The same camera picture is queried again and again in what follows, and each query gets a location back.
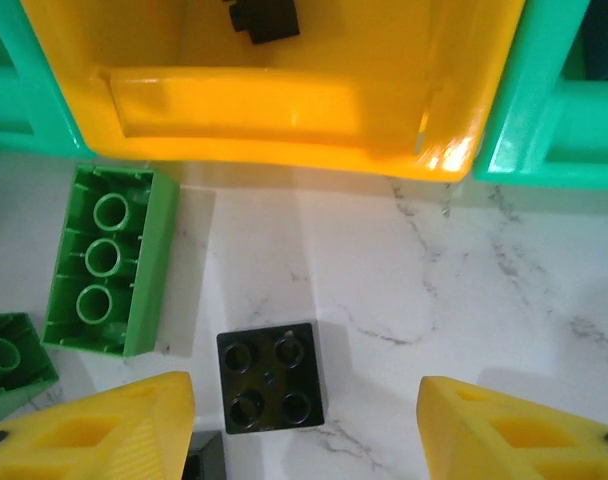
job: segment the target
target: yellow plastic tray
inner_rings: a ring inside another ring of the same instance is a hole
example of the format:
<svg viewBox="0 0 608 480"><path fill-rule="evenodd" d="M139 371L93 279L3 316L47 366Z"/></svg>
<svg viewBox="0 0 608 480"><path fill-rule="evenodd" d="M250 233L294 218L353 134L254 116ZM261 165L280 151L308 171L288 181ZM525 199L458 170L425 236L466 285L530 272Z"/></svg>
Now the yellow plastic tray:
<svg viewBox="0 0 608 480"><path fill-rule="evenodd" d="M252 45L216 0L22 0L89 147L456 181L524 0L296 0Z"/></svg>

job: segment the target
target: marble surface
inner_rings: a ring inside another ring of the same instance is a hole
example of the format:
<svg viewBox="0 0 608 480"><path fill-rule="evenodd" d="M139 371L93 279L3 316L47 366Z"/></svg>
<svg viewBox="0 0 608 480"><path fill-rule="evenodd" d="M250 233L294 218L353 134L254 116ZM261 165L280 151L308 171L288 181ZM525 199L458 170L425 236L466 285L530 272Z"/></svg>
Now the marble surface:
<svg viewBox="0 0 608 480"><path fill-rule="evenodd" d="M0 312L27 311L38 328L72 168L0 154ZM326 424L227 436L230 479L428 478L424 375L608 423L608 192L163 168L185 186L156 352L51 350L61 382L24 411L185 370L196 428L221 428L215 335L315 318Z"/></svg>

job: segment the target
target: green toy brick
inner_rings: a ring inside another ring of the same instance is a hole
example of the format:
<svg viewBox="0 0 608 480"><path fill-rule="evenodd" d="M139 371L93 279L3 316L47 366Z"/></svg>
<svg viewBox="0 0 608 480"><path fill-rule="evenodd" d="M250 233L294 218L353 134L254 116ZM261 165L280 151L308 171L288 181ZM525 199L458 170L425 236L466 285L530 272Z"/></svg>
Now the green toy brick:
<svg viewBox="0 0 608 480"><path fill-rule="evenodd" d="M0 420L57 380L28 316L0 314Z"/></svg>
<svg viewBox="0 0 608 480"><path fill-rule="evenodd" d="M160 172L77 167L45 345L120 357L153 350L178 197Z"/></svg>

